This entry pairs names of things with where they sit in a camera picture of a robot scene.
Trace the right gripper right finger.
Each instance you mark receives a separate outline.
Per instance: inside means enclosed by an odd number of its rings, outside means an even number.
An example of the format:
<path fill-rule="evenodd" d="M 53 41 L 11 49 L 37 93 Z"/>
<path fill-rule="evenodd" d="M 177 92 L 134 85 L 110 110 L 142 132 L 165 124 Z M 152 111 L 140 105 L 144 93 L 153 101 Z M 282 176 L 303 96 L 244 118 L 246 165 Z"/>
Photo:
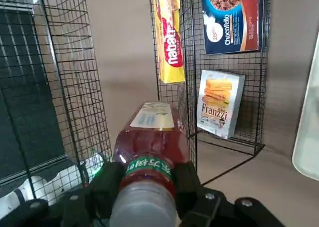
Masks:
<path fill-rule="evenodd" d="M 282 223 L 257 199 L 234 203 L 223 192 L 204 187 L 193 163 L 173 168 L 175 202 L 181 227 L 281 227 Z"/>

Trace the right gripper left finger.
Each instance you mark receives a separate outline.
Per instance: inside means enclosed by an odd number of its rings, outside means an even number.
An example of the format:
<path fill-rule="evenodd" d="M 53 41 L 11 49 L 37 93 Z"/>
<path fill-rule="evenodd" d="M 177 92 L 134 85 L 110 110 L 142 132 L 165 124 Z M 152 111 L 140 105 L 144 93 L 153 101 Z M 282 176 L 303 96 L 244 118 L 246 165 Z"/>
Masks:
<path fill-rule="evenodd" d="M 106 162 L 88 186 L 64 195 L 58 203 L 34 199 L 14 211 L 16 227 L 90 227 L 109 219 L 120 195 L 125 166 Z"/>

